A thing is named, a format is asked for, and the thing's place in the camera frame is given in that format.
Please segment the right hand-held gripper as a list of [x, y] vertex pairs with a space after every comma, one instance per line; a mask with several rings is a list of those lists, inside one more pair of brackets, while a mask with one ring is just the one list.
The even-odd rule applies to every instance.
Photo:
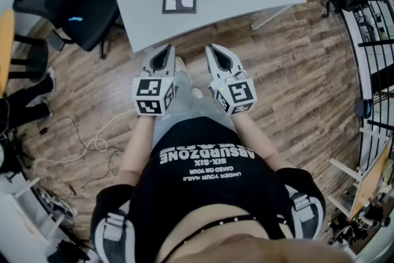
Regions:
[[[219, 107], [233, 116], [249, 111], [257, 101], [253, 80], [241, 71], [238, 56], [224, 46], [208, 44], [205, 48], [207, 65], [212, 76], [211, 90]], [[222, 72], [228, 75], [222, 78]]]

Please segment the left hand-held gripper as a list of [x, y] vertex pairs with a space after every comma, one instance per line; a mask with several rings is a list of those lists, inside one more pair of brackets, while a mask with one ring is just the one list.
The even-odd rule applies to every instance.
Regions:
[[170, 44], [145, 56], [142, 70], [132, 85], [132, 100], [139, 116], [166, 114], [175, 99], [175, 58], [175, 46]]

